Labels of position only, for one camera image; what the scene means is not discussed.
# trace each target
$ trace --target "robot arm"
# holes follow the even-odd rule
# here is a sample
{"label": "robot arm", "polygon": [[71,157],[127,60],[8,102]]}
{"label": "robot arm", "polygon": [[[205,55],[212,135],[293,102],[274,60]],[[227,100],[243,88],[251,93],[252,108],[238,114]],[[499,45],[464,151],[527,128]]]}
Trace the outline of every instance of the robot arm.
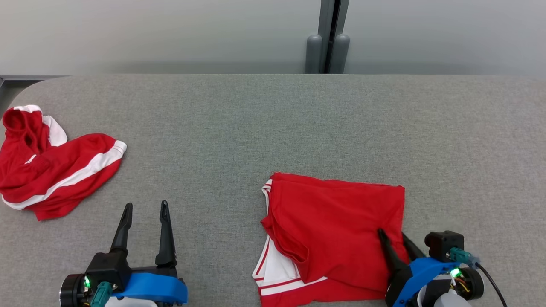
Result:
{"label": "robot arm", "polygon": [[378,230],[385,260],[390,271],[385,296],[388,307],[450,307],[470,306],[466,301],[483,295],[480,274],[473,268],[460,268],[457,260],[474,260],[463,255],[464,237],[451,231],[431,232],[425,238],[430,257],[425,255],[404,234],[403,244],[410,259],[404,263],[392,248],[387,234]]}
{"label": "robot arm", "polygon": [[133,204],[125,206],[110,252],[97,253],[83,274],[68,275],[61,307],[164,307],[186,304],[188,289],[176,272],[176,251],[167,201],[161,202],[161,237],[155,267],[130,268],[127,237]]}

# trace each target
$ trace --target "white stripe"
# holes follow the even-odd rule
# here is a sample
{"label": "white stripe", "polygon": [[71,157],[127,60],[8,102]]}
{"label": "white stripe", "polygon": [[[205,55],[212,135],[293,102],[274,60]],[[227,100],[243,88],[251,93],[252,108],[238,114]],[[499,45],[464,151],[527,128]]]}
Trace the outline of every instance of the white stripe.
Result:
{"label": "white stripe", "polygon": [[6,205],[17,210],[22,210],[27,206],[42,202],[46,200],[48,197],[50,197],[58,188],[75,185],[78,182],[86,178],[89,178],[92,175],[97,174],[103,168],[121,159],[126,149],[127,149],[127,144],[125,144],[122,141],[116,141],[114,143],[114,146],[112,146],[112,148],[108,152],[99,153],[96,156],[94,156],[91,159],[91,161],[89,161],[89,164],[86,165],[86,167],[78,170],[71,176],[66,177],[65,179],[57,182],[56,184],[51,186],[44,195],[35,195],[21,203],[7,202],[2,196],[2,201],[4,201]]}
{"label": "white stripe", "polygon": [[51,146],[61,146],[68,141],[67,134],[53,117],[49,115],[44,116],[42,113],[41,122],[49,127],[48,141]]}
{"label": "white stripe", "polygon": [[269,240],[269,251],[264,270],[264,283],[262,286],[275,285],[300,277],[294,262],[278,251],[273,240]]}
{"label": "white stripe", "polygon": [[273,184],[273,179],[269,179],[262,187],[262,193],[265,195],[265,214],[267,215],[269,212],[269,195],[268,192],[271,192],[271,185]]}
{"label": "white stripe", "polygon": [[14,107],[13,109],[17,110],[17,111],[25,111],[25,112],[29,112],[29,113],[32,113],[34,111],[41,112],[40,107],[35,105],[35,104],[21,105],[19,107]]}
{"label": "white stripe", "polygon": [[264,261],[264,264],[261,267],[261,271],[258,271],[258,269],[260,268],[260,264],[262,263],[262,259],[264,257],[266,257],[265,251],[268,249],[269,240],[270,239],[269,239],[269,235],[268,235],[268,237],[265,239],[265,246],[264,246],[264,249],[262,250],[262,255],[260,256],[260,260],[258,261],[258,264],[256,264],[256,267],[254,268],[254,272],[252,273],[252,277],[255,278],[255,279],[264,277],[263,272],[265,272],[265,270],[264,270],[265,261]]}
{"label": "white stripe", "polygon": [[32,162],[32,160],[34,160],[34,158],[36,158],[36,155],[33,155],[30,159],[28,159],[27,162],[25,162],[25,164],[29,164]]}
{"label": "white stripe", "polygon": [[46,124],[49,127],[49,144],[51,146],[61,146],[62,144],[68,141],[67,134],[64,132],[61,125],[51,116],[44,116],[44,113],[41,111],[41,108],[34,104],[29,104],[20,107],[14,107],[14,110],[24,111],[24,112],[41,112],[41,122]]}
{"label": "white stripe", "polygon": [[281,293],[281,292],[284,292],[284,291],[290,291],[290,290],[298,289],[298,288],[301,288],[301,287],[309,286],[309,285],[312,285],[312,284],[316,284],[317,282],[321,282],[321,281],[326,280],[326,279],[328,279],[328,277],[321,277],[321,278],[319,278],[319,279],[317,279],[315,281],[311,281],[311,282],[308,282],[308,283],[304,283],[303,281],[298,280],[298,281],[294,281],[294,282],[291,282],[289,284],[282,285],[282,286],[265,288],[265,289],[262,288],[262,289],[260,289],[260,291],[262,293],[262,296],[268,296],[268,295],[271,295],[271,294]]}

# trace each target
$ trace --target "black cable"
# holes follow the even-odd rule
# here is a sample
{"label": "black cable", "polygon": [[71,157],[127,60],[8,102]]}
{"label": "black cable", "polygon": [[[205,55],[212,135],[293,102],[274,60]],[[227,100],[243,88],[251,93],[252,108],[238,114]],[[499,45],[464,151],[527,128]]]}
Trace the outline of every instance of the black cable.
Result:
{"label": "black cable", "polygon": [[502,306],[503,307],[508,307],[508,305],[506,304],[505,298],[502,296],[501,291],[498,289],[497,284],[493,281],[493,278],[491,277],[491,275],[489,275],[489,273],[487,273],[487,271],[478,262],[476,262],[476,267],[478,267],[480,270],[482,270],[483,274],[485,274],[485,277],[487,277],[487,279],[489,279],[489,282],[491,283],[491,285],[493,286],[493,288],[495,289],[495,291],[498,294],[498,298],[501,299]]}

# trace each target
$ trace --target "red garment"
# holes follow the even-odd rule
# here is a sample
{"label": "red garment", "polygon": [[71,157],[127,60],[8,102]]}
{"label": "red garment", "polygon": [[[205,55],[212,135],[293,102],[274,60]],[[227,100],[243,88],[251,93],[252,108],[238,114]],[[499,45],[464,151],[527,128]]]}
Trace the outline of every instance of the red garment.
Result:
{"label": "red garment", "polygon": [[72,211],[117,171],[127,145],[95,133],[67,142],[40,107],[9,109],[2,121],[0,194],[10,207],[34,211],[40,220]]}
{"label": "red garment", "polygon": [[259,283],[264,307],[279,300],[297,306],[293,298],[302,296],[307,303],[384,297],[389,271],[377,230],[383,228],[401,259],[408,261],[401,233],[404,187],[282,173],[275,173],[270,184],[262,225],[274,249],[293,261],[301,282],[313,284],[287,290],[275,284],[277,293],[266,297]]}

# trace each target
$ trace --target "gray table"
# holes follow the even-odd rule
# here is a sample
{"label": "gray table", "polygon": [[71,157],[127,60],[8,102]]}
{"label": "gray table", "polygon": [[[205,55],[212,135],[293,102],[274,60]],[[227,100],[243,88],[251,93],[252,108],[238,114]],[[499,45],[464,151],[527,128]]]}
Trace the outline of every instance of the gray table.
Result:
{"label": "gray table", "polygon": [[[546,83],[499,76],[111,75],[40,82],[69,139],[127,143],[117,174],[71,214],[0,206],[0,305],[56,306],[67,274],[107,251],[134,204],[129,264],[152,265],[170,204],[189,306],[258,306],[260,191],[272,171],[406,187],[403,229],[465,235],[511,306],[546,301]],[[381,301],[313,306],[384,306]],[[486,282],[474,306],[500,306]]]}

